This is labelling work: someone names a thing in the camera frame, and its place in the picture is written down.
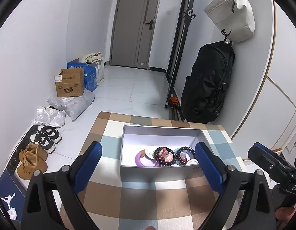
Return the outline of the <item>person's right hand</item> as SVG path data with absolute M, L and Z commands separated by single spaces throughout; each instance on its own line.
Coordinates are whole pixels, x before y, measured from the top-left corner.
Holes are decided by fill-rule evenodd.
M 288 222 L 296 211 L 296 204 L 289 207 L 281 207 L 275 211 L 275 217 L 283 222 Z

